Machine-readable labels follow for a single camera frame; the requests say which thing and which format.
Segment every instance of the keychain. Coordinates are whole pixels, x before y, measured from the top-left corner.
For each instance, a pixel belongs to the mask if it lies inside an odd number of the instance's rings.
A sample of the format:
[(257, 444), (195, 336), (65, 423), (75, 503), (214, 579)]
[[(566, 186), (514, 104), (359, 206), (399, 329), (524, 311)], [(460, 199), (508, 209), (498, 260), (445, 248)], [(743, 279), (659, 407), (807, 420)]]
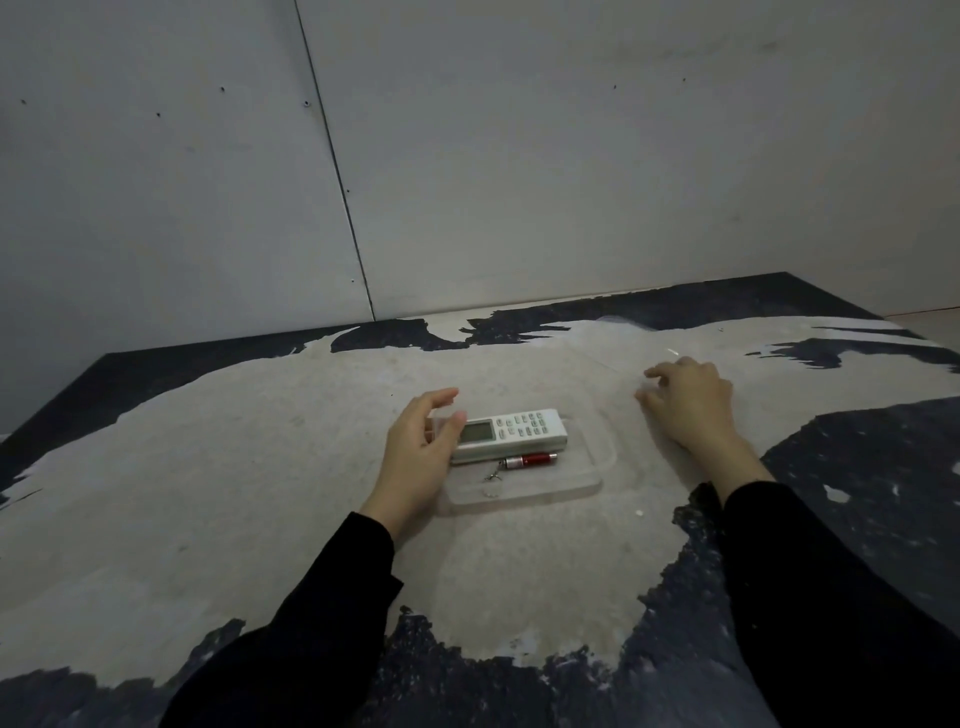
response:
[[(552, 465), (557, 461), (556, 452), (533, 452), (528, 455), (515, 455), (513, 457), (505, 457), (503, 460), (498, 460), (496, 463), (496, 468), (492, 473), (484, 477), (485, 483), (493, 482), (494, 480), (499, 480), (503, 482), (503, 478), (500, 477), (500, 471), (515, 471), (521, 470), (523, 468), (530, 468), (537, 465)], [(484, 497), (488, 498), (498, 498), (500, 494), (497, 493), (494, 489), (483, 489)]]

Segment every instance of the hand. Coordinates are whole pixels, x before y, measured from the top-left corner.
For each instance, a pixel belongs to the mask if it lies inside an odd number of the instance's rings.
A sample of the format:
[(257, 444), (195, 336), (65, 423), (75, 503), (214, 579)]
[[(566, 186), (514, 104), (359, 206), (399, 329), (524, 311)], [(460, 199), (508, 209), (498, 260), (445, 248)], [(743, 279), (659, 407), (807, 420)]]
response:
[(660, 391), (637, 390), (640, 401), (666, 433), (687, 448), (707, 473), (721, 503), (742, 485), (774, 477), (754, 449), (736, 431), (733, 385), (717, 368), (683, 356), (663, 362), (644, 375), (660, 379)]
[(635, 397), (664, 431), (691, 452), (706, 443), (739, 438), (733, 424), (733, 385), (710, 362), (683, 356), (643, 373), (660, 379), (660, 391), (638, 389)]
[(467, 413), (454, 412), (429, 444), (427, 417), (434, 408), (452, 404), (459, 391), (449, 387), (414, 397), (387, 432), (380, 475), (359, 513), (381, 522), (394, 541), (444, 484)]

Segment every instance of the wall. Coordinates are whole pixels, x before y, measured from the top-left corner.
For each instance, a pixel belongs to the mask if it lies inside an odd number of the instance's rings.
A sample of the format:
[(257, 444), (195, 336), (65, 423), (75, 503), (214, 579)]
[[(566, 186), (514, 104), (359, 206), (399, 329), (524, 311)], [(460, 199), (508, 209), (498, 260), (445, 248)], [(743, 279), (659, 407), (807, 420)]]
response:
[(6, 2), (0, 88), (0, 432), (104, 352), (371, 318), (292, 2)]
[(960, 303), (956, 3), (300, 9), (377, 318), (775, 270)]

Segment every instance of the black shirt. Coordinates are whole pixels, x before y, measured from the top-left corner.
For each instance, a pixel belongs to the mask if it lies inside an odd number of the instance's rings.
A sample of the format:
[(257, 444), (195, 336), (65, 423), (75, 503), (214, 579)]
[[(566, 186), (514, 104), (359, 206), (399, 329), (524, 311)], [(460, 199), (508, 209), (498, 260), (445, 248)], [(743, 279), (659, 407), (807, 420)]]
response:
[[(782, 726), (955, 723), (960, 640), (873, 574), (789, 488), (740, 488), (721, 527), (737, 641)], [(393, 559), (386, 529), (351, 513), (273, 621), (197, 670), (161, 728), (349, 717), (403, 586)]]

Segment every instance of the concrete floor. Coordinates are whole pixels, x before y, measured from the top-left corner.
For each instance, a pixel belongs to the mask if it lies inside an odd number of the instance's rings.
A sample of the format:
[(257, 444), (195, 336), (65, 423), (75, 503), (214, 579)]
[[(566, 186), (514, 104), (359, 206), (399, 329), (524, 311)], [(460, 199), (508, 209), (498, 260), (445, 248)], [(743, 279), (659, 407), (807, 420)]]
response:
[(960, 352), (960, 308), (888, 316), (889, 321)]

